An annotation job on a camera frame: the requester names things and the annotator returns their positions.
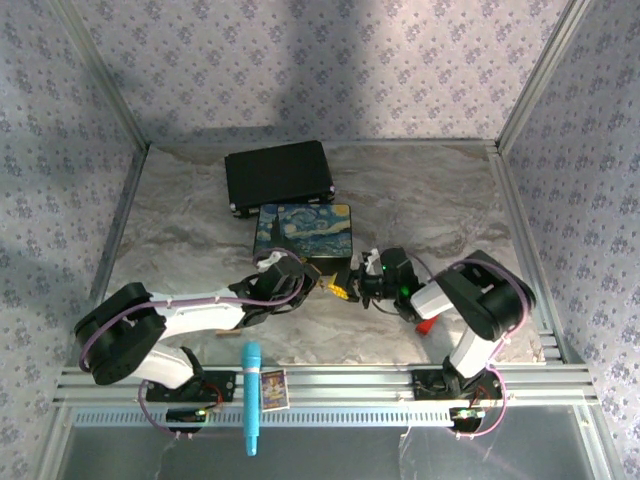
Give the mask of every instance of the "card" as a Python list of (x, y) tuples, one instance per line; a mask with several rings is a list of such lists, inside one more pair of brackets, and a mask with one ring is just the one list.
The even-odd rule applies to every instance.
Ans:
[(263, 372), (260, 376), (262, 386), (262, 411), (289, 408), (289, 390), (284, 370)]

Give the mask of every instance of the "wall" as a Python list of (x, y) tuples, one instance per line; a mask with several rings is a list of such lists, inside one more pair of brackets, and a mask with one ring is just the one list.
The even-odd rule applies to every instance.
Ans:
[(46, 1), (1, 2), (0, 478), (26, 478), (134, 148)]
[(508, 158), (566, 334), (640, 478), (640, 2), (594, 3)]
[(495, 138), (566, 0), (87, 0), (154, 143)]

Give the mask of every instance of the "yellow object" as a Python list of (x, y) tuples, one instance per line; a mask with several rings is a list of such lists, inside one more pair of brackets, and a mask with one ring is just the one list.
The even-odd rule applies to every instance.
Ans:
[(331, 280), (329, 280), (329, 290), (336, 295), (337, 297), (342, 298), (343, 300), (348, 300), (349, 299), (349, 295), (347, 294), (347, 291), (342, 288), (339, 287), (337, 285), (334, 285), (333, 282), (336, 281), (336, 277), (338, 276), (337, 273), (334, 273), (333, 276), (331, 277)]

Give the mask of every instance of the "blue microphone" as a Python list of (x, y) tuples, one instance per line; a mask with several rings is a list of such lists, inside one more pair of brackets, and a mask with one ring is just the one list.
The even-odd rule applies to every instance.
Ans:
[(244, 438), (247, 455), (258, 453), (260, 435), (260, 345), (248, 342), (242, 349), (242, 371), (244, 374)]

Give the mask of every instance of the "red object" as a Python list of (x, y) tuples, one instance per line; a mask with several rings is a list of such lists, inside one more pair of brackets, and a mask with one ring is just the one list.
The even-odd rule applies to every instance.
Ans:
[(429, 320), (425, 320), (424, 322), (419, 323), (418, 325), (416, 325), (416, 333), (423, 336), (427, 335), (435, 325), (437, 319), (438, 316), (436, 315)]

